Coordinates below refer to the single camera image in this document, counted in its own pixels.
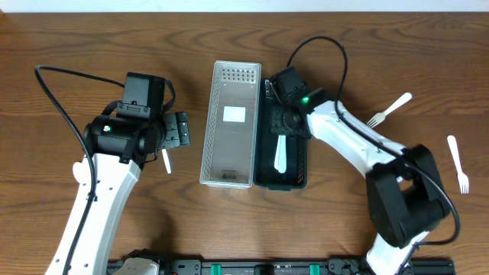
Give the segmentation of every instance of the wood grain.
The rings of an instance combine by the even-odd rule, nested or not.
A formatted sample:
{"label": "wood grain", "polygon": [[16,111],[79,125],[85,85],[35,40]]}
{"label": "wood grain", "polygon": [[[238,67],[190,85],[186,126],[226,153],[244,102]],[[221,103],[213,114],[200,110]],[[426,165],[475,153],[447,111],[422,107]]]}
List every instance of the wood grain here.
{"label": "wood grain", "polygon": [[[34,66],[47,64],[123,82],[127,71],[173,81],[174,111],[189,114],[192,145],[172,150],[173,173],[147,165],[118,228],[112,257],[136,248],[222,258],[323,258],[365,254],[375,231],[364,179],[333,149],[312,140],[305,189],[271,192],[199,184],[212,66],[258,62],[281,70],[313,35],[339,39],[349,55],[346,107],[362,120],[404,92],[413,100],[377,131],[407,146],[425,144],[461,215],[450,246],[416,256],[452,257],[460,274],[487,271],[489,250],[489,20],[487,14],[38,14],[0,18],[0,273],[43,273],[57,249],[83,152],[45,97]],[[312,87],[336,90],[340,53],[310,44],[294,64]],[[116,86],[45,73],[83,128]],[[459,194],[445,141],[458,139],[471,194]],[[447,218],[430,239],[452,233]]]}

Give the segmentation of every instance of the white paper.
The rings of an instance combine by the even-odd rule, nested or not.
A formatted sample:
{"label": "white paper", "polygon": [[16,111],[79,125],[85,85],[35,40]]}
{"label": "white paper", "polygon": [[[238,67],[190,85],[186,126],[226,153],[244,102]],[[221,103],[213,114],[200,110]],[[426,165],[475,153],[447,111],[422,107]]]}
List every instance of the white paper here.
{"label": "white paper", "polygon": [[224,106],[224,115],[222,120],[230,122],[245,122],[245,116],[245,107]]}

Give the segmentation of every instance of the white plastic fork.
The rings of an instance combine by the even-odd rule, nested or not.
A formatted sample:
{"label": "white plastic fork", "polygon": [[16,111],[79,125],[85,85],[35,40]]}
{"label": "white plastic fork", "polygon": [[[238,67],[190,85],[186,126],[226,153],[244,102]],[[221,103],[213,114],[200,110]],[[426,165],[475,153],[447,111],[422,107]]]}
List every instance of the white plastic fork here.
{"label": "white plastic fork", "polygon": [[446,137],[449,142],[450,151],[452,152],[453,162],[455,163],[455,169],[457,170],[458,184],[460,186],[460,193],[468,194],[468,176],[462,172],[460,164],[460,156],[458,155],[457,141],[454,136],[449,135]]}
{"label": "white plastic fork", "polygon": [[376,115],[374,115],[374,117],[371,118],[371,120],[369,120],[367,122],[367,126],[370,128],[373,128],[373,127],[379,125],[382,121],[385,120],[385,117],[387,115],[389,115],[391,112],[394,112],[397,108],[404,105],[404,103],[411,100],[412,97],[413,97],[413,95],[411,95],[410,92],[405,92],[394,103],[392,103],[392,105],[389,108],[387,108],[385,111],[377,113]]}

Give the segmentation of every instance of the cable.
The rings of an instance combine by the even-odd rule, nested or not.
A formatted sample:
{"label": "cable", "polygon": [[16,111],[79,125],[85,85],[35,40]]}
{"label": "cable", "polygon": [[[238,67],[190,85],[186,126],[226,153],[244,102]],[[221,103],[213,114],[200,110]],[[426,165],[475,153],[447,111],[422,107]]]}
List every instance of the cable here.
{"label": "cable", "polygon": [[56,68],[56,67],[52,67],[52,66],[39,65],[39,66],[36,66],[36,69],[34,71],[40,87],[44,90],[47,97],[53,103],[54,107],[56,107],[56,109],[60,112],[61,116],[63,116],[63,118],[66,120],[68,125],[73,130],[73,133],[75,133],[76,138],[78,139],[78,142],[80,142],[80,144],[82,145],[83,151],[85,152],[86,159],[88,160],[89,168],[90,168],[90,180],[91,180],[90,191],[89,191],[88,196],[87,196],[85,210],[83,210],[82,218],[79,221],[78,228],[76,229],[75,236],[73,237],[73,242],[70,246],[70,250],[68,251],[68,255],[66,256],[66,262],[65,262],[64,268],[63,268],[63,275],[66,275],[66,274],[68,274],[68,270],[70,270],[70,268],[71,268],[71,266],[70,266],[71,260],[73,258],[73,254],[75,252],[76,245],[78,244],[79,236],[82,234],[83,226],[85,225],[85,221],[88,217],[90,207],[92,206],[92,203],[96,197],[96,184],[97,184],[97,182],[96,182],[96,170],[95,170],[95,165],[93,163],[92,154],[89,151],[85,141],[83,140],[82,135],[80,134],[78,128],[73,123],[73,121],[71,120],[69,115],[64,111],[63,107],[61,107],[61,104],[54,98],[53,94],[47,88],[46,83],[44,83],[43,78],[40,76],[41,70],[51,70],[51,71],[59,72],[59,73],[68,73],[68,74],[72,74],[75,76],[81,76],[81,77],[86,77],[89,79],[94,79],[94,80],[99,80],[99,81],[103,81],[103,82],[107,82],[107,83],[112,83],[112,84],[118,85],[120,87],[124,87],[124,84],[119,83],[119,82],[114,81],[114,80],[110,80],[110,79],[105,79],[105,78],[98,77],[98,76],[92,76],[92,75],[85,74],[85,73],[78,73],[78,72],[74,72],[72,70],[65,70],[65,69]]}
{"label": "cable", "polygon": [[442,198],[449,205],[449,208],[450,208],[450,211],[452,212],[454,223],[455,223],[455,230],[454,230],[453,235],[450,238],[446,239],[446,240],[442,240],[442,241],[420,241],[420,242],[417,242],[415,245],[443,245],[443,244],[450,244],[450,243],[452,243],[458,237],[458,235],[460,234],[460,227],[461,227],[460,226],[460,217],[458,216],[458,212],[457,212],[455,206],[453,205],[453,202],[451,201],[451,199],[449,198],[449,196],[446,194],[446,192],[443,191],[438,186],[438,184],[436,183],[436,181],[431,176],[429,176],[428,173],[426,173],[422,168],[418,167],[414,163],[409,162],[408,160],[406,160],[405,158],[403,158],[403,156],[399,155],[397,152],[395,152],[395,151],[393,151],[393,150],[385,147],[381,142],[378,142],[375,139],[373,139],[372,137],[369,137],[368,135],[364,134],[362,131],[360,131],[354,125],[352,125],[350,122],[348,122],[343,117],[343,114],[339,111],[338,102],[339,102],[340,96],[342,95],[343,85],[345,84],[345,79],[346,79],[346,73],[348,72],[348,57],[346,55],[345,48],[338,41],[336,41],[336,40],[334,40],[333,38],[330,38],[330,37],[325,37],[325,36],[311,37],[311,38],[305,40],[304,42],[302,42],[292,52],[292,54],[289,57],[289,60],[287,61],[287,66],[290,66],[290,63],[292,62],[293,57],[300,50],[300,48],[302,48],[307,43],[309,43],[309,42],[311,42],[313,40],[317,40],[317,39],[323,39],[323,40],[327,40],[327,41],[333,42],[333,44],[336,45],[340,49],[340,51],[342,52],[343,59],[345,61],[345,67],[343,69],[342,81],[340,83],[340,86],[338,88],[338,93],[336,94],[336,98],[335,98],[335,112],[336,112],[336,114],[338,114],[338,118],[343,123],[345,123],[353,132],[355,132],[356,134],[358,134],[359,136],[361,136],[362,138],[364,138],[366,141],[370,142],[375,147],[378,147],[379,149],[384,150],[388,154],[396,157],[397,159],[403,161],[404,162],[404,165],[406,167],[410,168],[411,170],[414,170],[419,175],[425,177],[428,180],[428,182],[430,182],[435,187],[436,191],[442,196]]}

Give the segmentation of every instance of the white wall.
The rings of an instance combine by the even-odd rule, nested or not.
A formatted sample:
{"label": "white wall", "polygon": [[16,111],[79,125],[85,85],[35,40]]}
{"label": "white wall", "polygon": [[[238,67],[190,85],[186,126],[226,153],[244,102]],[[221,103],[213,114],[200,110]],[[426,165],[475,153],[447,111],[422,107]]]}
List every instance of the white wall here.
{"label": "white wall", "polygon": [[0,0],[3,12],[489,11],[489,0]]}

